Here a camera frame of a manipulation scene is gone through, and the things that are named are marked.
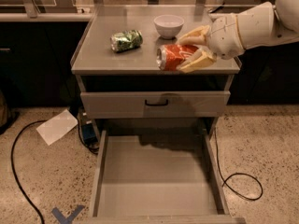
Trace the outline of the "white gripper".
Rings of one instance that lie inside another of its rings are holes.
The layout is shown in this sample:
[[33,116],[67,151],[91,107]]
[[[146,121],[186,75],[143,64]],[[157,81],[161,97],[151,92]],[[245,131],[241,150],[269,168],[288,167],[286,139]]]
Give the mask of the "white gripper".
[[217,56],[229,60],[244,53],[235,14],[217,18],[211,26],[199,26],[177,41],[180,45],[206,45],[177,67],[179,72],[190,73],[212,65]]

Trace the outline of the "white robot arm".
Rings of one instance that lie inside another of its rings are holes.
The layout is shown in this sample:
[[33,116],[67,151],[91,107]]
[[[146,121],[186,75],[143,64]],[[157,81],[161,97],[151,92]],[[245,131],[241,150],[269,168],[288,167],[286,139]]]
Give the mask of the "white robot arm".
[[248,49],[294,43],[299,37],[299,0],[264,2],[241,13],[218,17],[178,39],[181,46],[198,50],[177,67],[190,73],[212,65],[217,59],[229,60]]

